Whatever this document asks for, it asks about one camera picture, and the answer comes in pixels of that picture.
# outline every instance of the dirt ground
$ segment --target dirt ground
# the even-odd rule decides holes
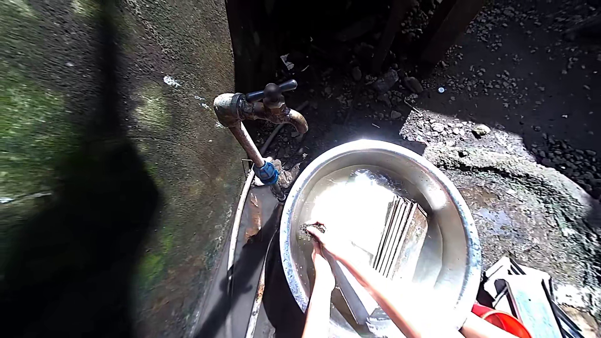
[[[577,37],[571,41],[562,33],[599,10],[601,8],[583,1],[527,4],[507,1],[487,5],[443,62],[427,75],[420,75],[407,53],[399,49],[386,59],[382,74],[368,74],[362,54],[366,49],[371,50],[368,42],[374,40],[374,32],[347,41],[343,46],[315,41],[314,49],[320,51],[322,57],[305,55],[309,60],[307,68],[295,64],[294,67],[304,69],[293,74],[299,88],[285,93],[291,108],[308,101],[301,113],[307,119],[309,131],[299,135],[292,126],[284,127],[267,155],[282,160],[285,169],[297,164],[302,169],[324,151],[360,138],[389,141],[420,154],[432,146],[473,147],[554,168],[576,182],[591,201],[598,200],[601,196],[601,156],[598,155],[601,155],[598,142],[601,135],[601,40]],[[423,27],[423,23],[415,22],[418,20],[414,20],[414,25]],[[397,40],[410,33],[411,29],[404,29]],[[328,58],[323,57],[324,54],[335,56]],[[423,92],[413,94],[403,85],[403,72],[398,70],[415,76]],[[386,90],[378,91],[377,79],[385,78],[386,72],[397,73],[401,78]],[[251,125],[258,146],[273,128],[262,122]],[[457,177],[451,179],[461,182],[464,193],[469,192],[465,173],[457,173]],[[530,188],[530,194],[539,194],[537,201],[545,200],[545,194],[549,193]],[[532,220],[534,214],[537,212],[529,214],[528,219]],[[495,255],[512,252],[515,238],[502,239],[503,236],[495,234],[496,221],[488,222],[486,217],[479,217],[477,210],[475,217],[479,231],[486,232],[484,249],[494,248],[484,253],[486,268],[496,260]],[[524,229],[532,227],[527,223]],[[587,226],[592,228],[583,230],[582,238],[589,241],[593,253],[584,260],[595,260],[598,259],[601,224]],[[541,262],[548,264],[541,263],[539,268],[554,269],[549,272],[556,275],[565,274],[563,280],[570,284],[571,277],[567,275],[572,270],[549,263],[556,253],[565,257],[569,236],[564,233],[562,238],[559,230],[552,233],[553,236],[537,237],[541,242],[536,245],[550,248],[540,253],[551,255],[542,258]],[[517,250],[519,258],[526,261],[532,249],[528,241],[528,236],[519,238],[518,246],[522,245],[523,250]],[[557,241],[561,245],[545,244],[545,241]],[[593,296],[587,296],[590,302],[586,308],[599,316],[601,306],[597,302],[601,300],[601,293],[595,292],[599,293],[601,271],[584,260],[575,263],[586,267],[578,268],[576,278],[581,279],[571,284],[597,288]]]

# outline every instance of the metal basin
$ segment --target metal basin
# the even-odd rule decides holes
[[[297,304],[303,311],[307,309],[314,278],[310,247],[299,235],[299,226],[308,221],[307,205],[314,203],[311,192],[325,176],[362,165],[381,168],[428,214],[427,237],[415,273],[400,292],[423,295],[421,301],[430,303],[450,325],[460,328],[474,303],[481,274],[480,242],[472,215],[455,186],[434,165],[411,150],[383,141],[359,140],[330,149],[310,163],[294,183],[281,218],[279,244],[285,276]],[[331,212],[348,212],[336,208]],[[367,226],[354,236],[364,237],[369,231]],[[334,309],[330,322],[331,336],[356,335]]]

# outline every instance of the human hand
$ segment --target human hand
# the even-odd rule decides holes
[[[346,241],[335,238],[328,230],[321,232],[316,227],[307,227],[307,232],[312,234],[313,238],[319,242],[334,259],[342,261],[350,259],[352,251],[350,245]]]
[[[322,255],[322,246],[313,241],[313,253],[311,253],[313,265],[315,266],[315,287],[323,287],[329,291],[334,290],[336,281],[332,273],[332,267],[328,260]]]

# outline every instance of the concrete wall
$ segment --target concrete wall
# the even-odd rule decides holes
[[[2,0],[0,73],[7,336],[184,336],[243,180],[224,2]]]

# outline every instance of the red container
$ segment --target red container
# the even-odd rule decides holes
[[[516,337],[532,338],[522,322],[508,313],[491,309],[490,307],[482,306],[477,303],[472,307],[472,313]]]

